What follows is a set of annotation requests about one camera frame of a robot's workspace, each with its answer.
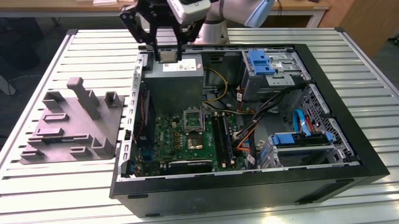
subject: gray plastic stand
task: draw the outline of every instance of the gray plastic stand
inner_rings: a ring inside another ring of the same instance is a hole
[[[20,163],[107,160],[115,156],[124,97],[107,92],[96,97],[83,87],[80,77],[70,78],[67,88],[76,98],[47,92],[47,106]]]

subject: green motherboard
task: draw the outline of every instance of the green motherboard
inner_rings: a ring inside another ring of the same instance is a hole
[[[231,139],[233,133],[238,131],[237,118],[231,114],[223,117]],[[155,147],[151,161],[143,163],[144,176],[162,175],[162,169],[170,161],[213,161],[213,172],[246,169],[243,156],[235,156],[234,164],[230,166],[221,165],[218,160],[221,150],[217,149],[215,144],[213,116],[187,116],[186,122],[190,126],[203,123],[203,132],[185,132],[183,115],[156,117]]]

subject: open computer tower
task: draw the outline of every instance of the open computer tower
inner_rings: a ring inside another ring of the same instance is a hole
[[[124,120],[110,197],[139,217],[319,203],[390,174],[303,44],[172,64],[142,48]]]

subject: black computer case frame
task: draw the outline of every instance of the black computer case frame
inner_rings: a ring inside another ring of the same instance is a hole
[[[221,45],[215,48],[234,48]],[[358,166],[291,169],[274,172],[247,171],[241,175],[198,175],[191,178],[152,178],[118,182],[118,161],[111,195],[139,217],[195,214],[222,210],[255,209],[290,204],[319,203],[357,185],[369,184],[390,174],[342,98],[305,44],[257,44],[286,48],[298,53],[314,83],[357,152],[350,159]]]

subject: metal table surface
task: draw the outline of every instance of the metal table surface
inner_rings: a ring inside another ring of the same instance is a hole
[[[114,159],[38,165],[19,163],[42,116],[47,90],[74,95],[80,76],[98,96],[128,96],[138,44],[127,30],[79,30],[66,36],[0,153],[0,223],[365,223],[399,220],[399,92],[346,33],[334,29],[231,29],[231,43],[306,43],[391,175],[322,204],[139,219],[108,198]],[[171,43],[171,32],[159,32]]]

